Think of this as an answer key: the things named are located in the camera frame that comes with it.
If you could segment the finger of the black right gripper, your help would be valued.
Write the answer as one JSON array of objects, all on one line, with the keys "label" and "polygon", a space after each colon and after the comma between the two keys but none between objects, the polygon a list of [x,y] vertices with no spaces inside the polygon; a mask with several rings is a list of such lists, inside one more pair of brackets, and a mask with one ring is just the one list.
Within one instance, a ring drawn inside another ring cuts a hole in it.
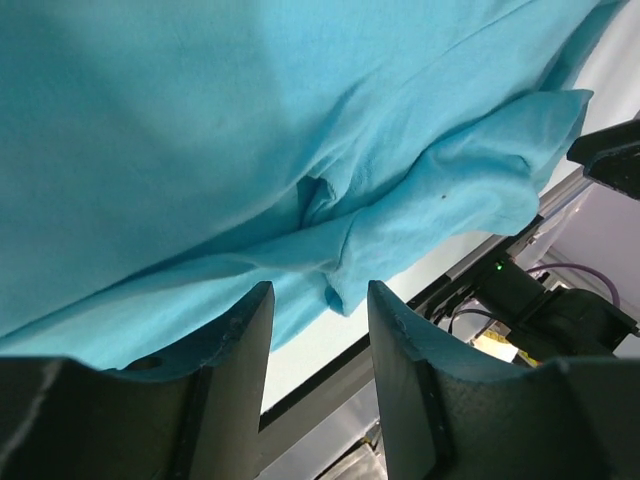
[{"label": "finger of the black right gripper", "polygon": [[639,115],[626,122],[583,135],[567,159],[582,166],[583,176],[612,191],[639,199]]}]

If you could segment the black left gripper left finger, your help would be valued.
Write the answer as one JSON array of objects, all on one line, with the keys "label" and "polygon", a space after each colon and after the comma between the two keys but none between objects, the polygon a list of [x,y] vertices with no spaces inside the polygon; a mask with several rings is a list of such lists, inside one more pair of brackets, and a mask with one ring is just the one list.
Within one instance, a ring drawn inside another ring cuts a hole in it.
[{"label": "black left gripper left finger", "polygon": [[274,291],[124,369],[63,357],[1,361],[5,479],[250,479]]}]

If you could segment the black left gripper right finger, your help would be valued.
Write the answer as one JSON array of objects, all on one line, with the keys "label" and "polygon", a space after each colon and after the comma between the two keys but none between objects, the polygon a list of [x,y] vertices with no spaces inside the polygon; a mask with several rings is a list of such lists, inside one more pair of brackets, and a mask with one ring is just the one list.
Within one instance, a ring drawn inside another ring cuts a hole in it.
[{"label": "black left gripper right finger", "polygon": [[516,366],[429,323],[380,281],[367,309],[390,478],[638,477],[636,360]]}]

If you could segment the light blue t-shirt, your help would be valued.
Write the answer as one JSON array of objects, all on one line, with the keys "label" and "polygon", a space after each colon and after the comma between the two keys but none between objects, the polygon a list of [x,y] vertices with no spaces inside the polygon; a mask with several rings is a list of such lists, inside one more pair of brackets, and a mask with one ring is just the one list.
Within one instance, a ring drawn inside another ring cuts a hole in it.
[{"label": "light blue t-shirt", "polygon": [[276,290],[275,346],[511,235],[617,1],[5,1],[1,352],[121,368]]}]

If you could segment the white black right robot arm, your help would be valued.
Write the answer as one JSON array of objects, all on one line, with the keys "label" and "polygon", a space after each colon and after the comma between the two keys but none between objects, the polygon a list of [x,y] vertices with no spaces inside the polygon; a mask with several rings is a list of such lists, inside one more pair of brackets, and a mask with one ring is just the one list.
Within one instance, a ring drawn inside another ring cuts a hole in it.
[{"label": "white black right robot arm", "polygon": [[440,276],[410,301],[410,309],[439,324],[466,314],[467,303],[477,301],[480,314],[507,327],[507,340],[536,361],[610,356],[628,336],[637,335],[639,325],[621,310],[616,288],[609,289],[609,298],[579,288],[547,288],[534,278],[536,268],[515,262],[543,227],[592,184],[638,199],[638,119],[579,137],[568,158],[581,167],[569,187],[550,192],[541,213],[521,232]]}]

